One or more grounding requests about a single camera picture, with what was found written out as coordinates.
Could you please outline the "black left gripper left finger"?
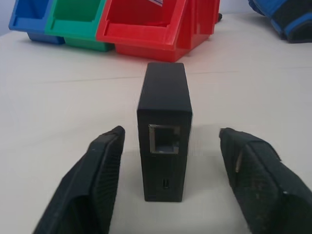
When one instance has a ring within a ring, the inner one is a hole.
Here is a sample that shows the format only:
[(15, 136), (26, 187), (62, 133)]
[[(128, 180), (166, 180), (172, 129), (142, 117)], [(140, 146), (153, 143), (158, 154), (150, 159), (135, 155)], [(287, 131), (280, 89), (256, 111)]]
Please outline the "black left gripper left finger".
[(125, 130), (94, 139), (58, 185), (35, 234), (107, 234), (117, 195)]

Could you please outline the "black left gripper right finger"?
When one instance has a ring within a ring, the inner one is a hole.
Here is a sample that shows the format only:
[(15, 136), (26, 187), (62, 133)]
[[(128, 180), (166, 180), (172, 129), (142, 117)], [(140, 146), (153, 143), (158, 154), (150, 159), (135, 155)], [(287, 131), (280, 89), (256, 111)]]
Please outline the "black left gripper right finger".
[(310, 234), (312, 192), (268, 142), (232, 128), (219, 132), (229, 184), (253, 234)]

